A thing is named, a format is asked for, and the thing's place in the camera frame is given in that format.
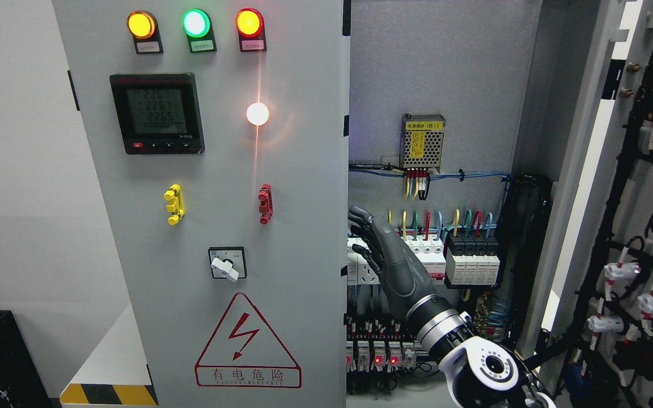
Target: red triangle warning symbol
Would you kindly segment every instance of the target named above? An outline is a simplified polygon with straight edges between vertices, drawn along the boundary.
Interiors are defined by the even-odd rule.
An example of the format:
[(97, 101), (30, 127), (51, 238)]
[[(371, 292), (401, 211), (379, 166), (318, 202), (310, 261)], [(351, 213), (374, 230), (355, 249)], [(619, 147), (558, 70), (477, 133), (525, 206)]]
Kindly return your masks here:
[(266, 322), (237, 292), (195, 364), (201, 387), (301, 388), (301, 367)]

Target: robotic arm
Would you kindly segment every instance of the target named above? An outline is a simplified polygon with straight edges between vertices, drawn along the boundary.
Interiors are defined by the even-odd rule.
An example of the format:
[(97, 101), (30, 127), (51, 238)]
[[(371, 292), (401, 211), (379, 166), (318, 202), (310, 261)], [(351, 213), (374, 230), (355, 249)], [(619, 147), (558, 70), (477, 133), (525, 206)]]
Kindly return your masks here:
[[(514, 407), (555, 407), (531, 388), (530, 381), (521, 381), (531, 375), (522, 361), (474, 335), (468, 315), (436, 294), (425, 267), (386, 220), (374, 219), (355, 206), (349, 208), (349, 220), (354, 223), (352, 233), (368, 246), (353, 245), (353, 250), (378, 275), (392, 315), (407, 322), (417, 341), (439, 362), (457, 406), (479, 408), (507, 401)], [(523, 385), (528, 385), (528, 395)]]

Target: lcd display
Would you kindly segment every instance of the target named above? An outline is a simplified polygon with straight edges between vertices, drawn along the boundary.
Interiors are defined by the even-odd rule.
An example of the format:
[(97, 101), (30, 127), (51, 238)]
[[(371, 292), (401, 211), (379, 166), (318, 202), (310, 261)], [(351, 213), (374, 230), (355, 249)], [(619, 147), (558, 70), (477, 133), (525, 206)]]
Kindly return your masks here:
[(136, 134), (186, 133), (181, 90), (127, 90)]

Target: power supply label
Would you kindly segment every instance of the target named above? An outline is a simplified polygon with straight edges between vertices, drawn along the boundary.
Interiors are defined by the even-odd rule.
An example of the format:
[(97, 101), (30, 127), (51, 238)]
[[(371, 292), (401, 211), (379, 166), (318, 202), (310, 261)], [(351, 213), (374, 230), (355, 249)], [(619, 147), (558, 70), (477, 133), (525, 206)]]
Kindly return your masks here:
[(407, 131), (441, 131), (443, 130), (443, 123), (438, 121), (420, 121), (420, 122), (406, 122), (405, 130)]
[(424, 131), (413, 131), (410, 134), (410, 159), (425, 157), (425, 135)]

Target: lightning bolt symbol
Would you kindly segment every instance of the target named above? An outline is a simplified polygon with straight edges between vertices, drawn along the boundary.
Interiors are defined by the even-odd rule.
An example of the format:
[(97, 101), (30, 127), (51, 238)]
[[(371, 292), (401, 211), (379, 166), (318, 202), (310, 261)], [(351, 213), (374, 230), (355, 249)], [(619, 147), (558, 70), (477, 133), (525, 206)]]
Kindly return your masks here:
[(234, 353), (234, 361), (237, 358), (243, 356), (243, 354), (241, 354), (241, 351), (243, 351), (243, 349), (245, 349), (246, 346), (248, 346), (248, 344), (251, 342), (251, 340), (253, 340), (254, 336), (256, 336), (256, 333), (258, 333), (258, 331), (261, 330), (261, 329), (249, 330), (249, 331), (244, 331), (243, 333), (236, 334), (236, 332), (241, 328), (241, 326), (243, 326), (243, 323), (246, 323), (246, 319), (248, 317), (249, 317), (248, 313), (243, 313), (241, 315), (241, 318), (238, 320), (238, 323), (236, 323), (236, 327), (233, 330), (231, 330), (231, 334), (228, 335), (229, 339), (236, 338), (236, 337), (241, 337), (241, 336), (244, 336), (244, 335), (251, 335), (251, 337), (249, 337), (248, 340), (246, 340), (246, 343), (243, 344), (243, 347), (241, 347), (241, 349), (239, 351), (236, 351)]

